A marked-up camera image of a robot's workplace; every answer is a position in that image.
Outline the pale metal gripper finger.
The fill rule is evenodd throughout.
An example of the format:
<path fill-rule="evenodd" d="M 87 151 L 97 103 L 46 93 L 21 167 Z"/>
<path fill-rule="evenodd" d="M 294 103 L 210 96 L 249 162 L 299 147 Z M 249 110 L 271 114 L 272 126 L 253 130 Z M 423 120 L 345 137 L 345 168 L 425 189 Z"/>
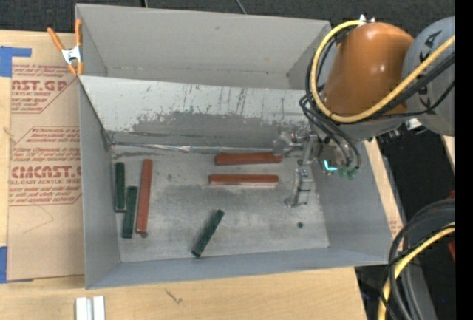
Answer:
<path fill-rule="evenodd" d="M 288 156 L 295 150 L 302 150 L 306 139 L 306 133 L 281 132 L 273 141 L 272 152 L 276 156 Z"/>
<path fill-rule="evenodd" d="M 312 191 L 312 174 L 308 168 L 297 168 L 295 170 L 295 180 L 292 194 L 285 198 L 285 205 L 288 208 L 295 208 L 300 205 L 307 205 L 310 192 Z"/>

